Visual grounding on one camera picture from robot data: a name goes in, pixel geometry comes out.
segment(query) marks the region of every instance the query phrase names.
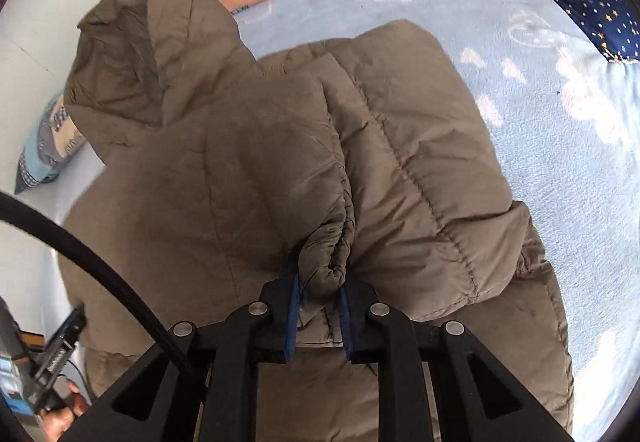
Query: light blue bedsheet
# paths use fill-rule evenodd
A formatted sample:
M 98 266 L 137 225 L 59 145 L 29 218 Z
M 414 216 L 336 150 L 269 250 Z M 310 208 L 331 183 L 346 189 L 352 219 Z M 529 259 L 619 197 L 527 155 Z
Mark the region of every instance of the light blue bedsheet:
M 597 440 L 640 372 L 640 64 L 610 64 L 552 0 L 269 0 L 236 16 L 256 56 L 396 18 L 432 32 L 474 94 L 561 285 L 574 437 Z

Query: metal screw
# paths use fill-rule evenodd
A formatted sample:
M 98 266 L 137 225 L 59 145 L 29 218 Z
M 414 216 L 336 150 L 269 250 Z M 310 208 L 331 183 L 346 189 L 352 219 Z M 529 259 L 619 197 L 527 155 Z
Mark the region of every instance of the metal screw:
M 370 311 L 374 316 L 386 316 L 389 314 L 389 305 L 385 303 L 374 303 L 371 305 Z
M 185 337 L 193 332 L 193 325 L 191 323 L 187 323 L 187 321 L 183 321 L 182 323 L 178 323 L 174 327 L 174 336 L 177 337 Z
M 459 336 L 465 331 L 465 326 L 459 321 L 449 321 L 444 327 L 452 336 Z
M 252 316 L 261 316 L 268 310 L 269 307 L 267 307 L 267 304 L 263 303 L 262 301 L 256 301 L 255 303 L 249 305 L 249 314 L 251 314 Z

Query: brown puffer jacket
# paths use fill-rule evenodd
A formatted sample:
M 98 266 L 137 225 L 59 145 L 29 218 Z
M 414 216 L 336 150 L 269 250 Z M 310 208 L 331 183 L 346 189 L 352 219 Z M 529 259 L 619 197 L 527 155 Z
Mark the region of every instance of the brown puffer jacket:
M 262 370 L 259 440 L 377 439 L 376 376 L 335 348 L 347 257 L 412 319 L 465 323 L 570 428 L 558 283 L 433 36 L 400 21 L 256 61 L 216 0 L 101 0 L 79 27 L 65 104 L 107 168 L 66 227 L 165 325 L 222 321 L 307 239 L 300 349 Z M 100 393 L 150 338 L 60 265 Z

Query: star pattern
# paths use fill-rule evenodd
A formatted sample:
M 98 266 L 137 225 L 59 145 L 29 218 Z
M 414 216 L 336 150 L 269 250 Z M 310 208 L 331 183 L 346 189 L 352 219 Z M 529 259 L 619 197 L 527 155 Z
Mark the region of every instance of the star pattern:
M 624 0 L 554 0 L 611 62 L 638 61 L 640 32 Z

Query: finger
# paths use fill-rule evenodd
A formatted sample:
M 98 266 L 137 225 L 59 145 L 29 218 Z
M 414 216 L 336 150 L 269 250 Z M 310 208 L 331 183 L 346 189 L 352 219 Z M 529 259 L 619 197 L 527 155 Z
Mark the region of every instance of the finger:
M 47 436 L 47 442 L 57 442 L 62 434 L 71 427 L 73 421 L 74 414 L 68 408 L 47 413 L 42 419 L 42 429 Z
M 69 379 L 67 379 L 66 382 L 69 385 L 69 390 L 71 390 L 71 393 L 80 393 L 80 388 L 78 388 L 76 383 Z
M 82 395 L 76 393 L 74 395 L 74 413 L 76 416 L 81 416 L 85 411 L 89 409 L 89 404 Z

